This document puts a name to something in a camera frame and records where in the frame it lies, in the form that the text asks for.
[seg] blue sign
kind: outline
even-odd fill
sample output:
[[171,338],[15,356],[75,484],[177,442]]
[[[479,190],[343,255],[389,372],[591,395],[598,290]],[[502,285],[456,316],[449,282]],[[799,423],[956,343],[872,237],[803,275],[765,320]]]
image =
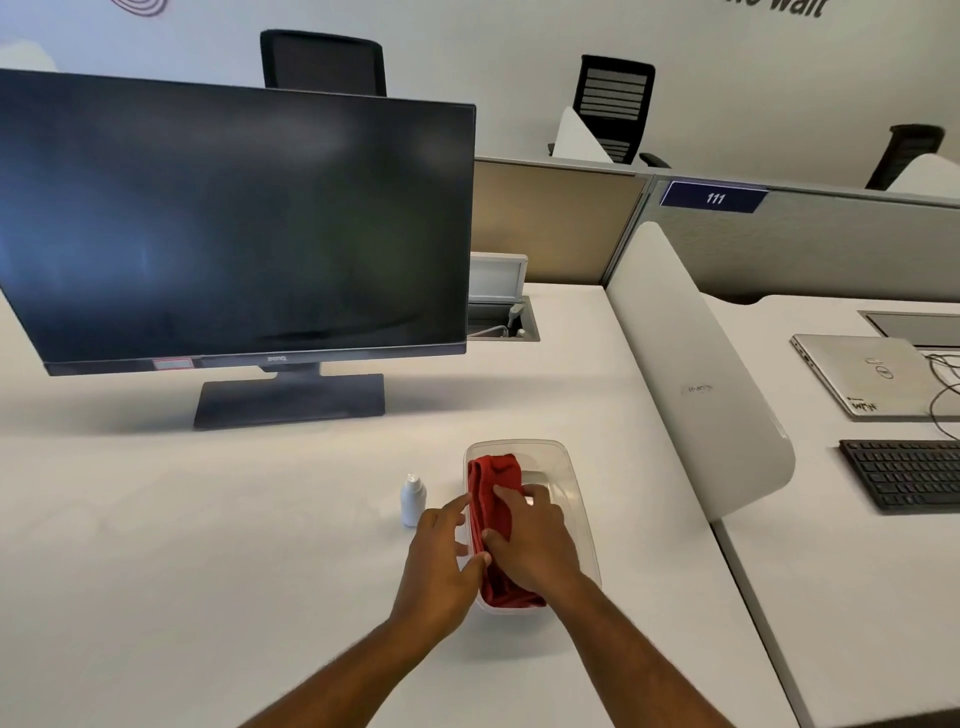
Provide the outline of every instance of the blue sign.
[[664,207],[692,207],[718,212],[756,212],[767,196],[763,187],[734,187],[711,182],[683,182],[675,180],[663,193]]

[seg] keyboard keys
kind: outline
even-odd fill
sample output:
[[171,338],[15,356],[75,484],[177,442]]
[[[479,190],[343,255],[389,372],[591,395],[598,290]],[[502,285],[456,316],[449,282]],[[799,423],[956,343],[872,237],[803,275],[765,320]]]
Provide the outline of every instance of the keyboard keys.
[[845,440],[840,449],[883,510],[960,514],[960,442]]

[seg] mesh chair back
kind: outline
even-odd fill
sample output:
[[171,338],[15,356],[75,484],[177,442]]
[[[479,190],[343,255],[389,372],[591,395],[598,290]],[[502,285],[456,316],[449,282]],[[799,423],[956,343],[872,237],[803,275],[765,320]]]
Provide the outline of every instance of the mesh chair back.
[[573,108],[613,161],[636,156],[655,76],[649,63],[583,56]]
[[300,31],[260,34],[268,88],[386,96],[383,48],[371,40]]

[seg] beige partition panel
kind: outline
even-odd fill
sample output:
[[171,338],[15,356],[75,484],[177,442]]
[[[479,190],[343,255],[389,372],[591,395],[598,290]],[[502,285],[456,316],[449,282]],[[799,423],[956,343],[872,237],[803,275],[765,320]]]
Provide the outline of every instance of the beige partition panel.
[[960,203],[770,185],[753,214],[660,206],[658,176],[639,223],[659,223],[704,293],[960,302]]
[[532,282],[599,283],[649,179],[629,168],[477,159],[471,247],[527,255]]

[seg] red cloth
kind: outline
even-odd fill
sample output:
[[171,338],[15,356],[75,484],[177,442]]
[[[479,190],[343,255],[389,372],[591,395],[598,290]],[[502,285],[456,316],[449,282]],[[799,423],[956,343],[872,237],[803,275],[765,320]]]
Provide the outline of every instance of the red cloth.
[[[513,455],[484,455],[467,463],[467,487],[473,495],[470,534],[474,553],[484,550],[481,534],[485,528],[498,531],[510,541],[513,517],[507,504],[493,493],[494,485],[523,493],[523,473]],[[496,562],[487,568],[480,595],[492,607],[524,609],[546,606],[542,596],[517,586]]]

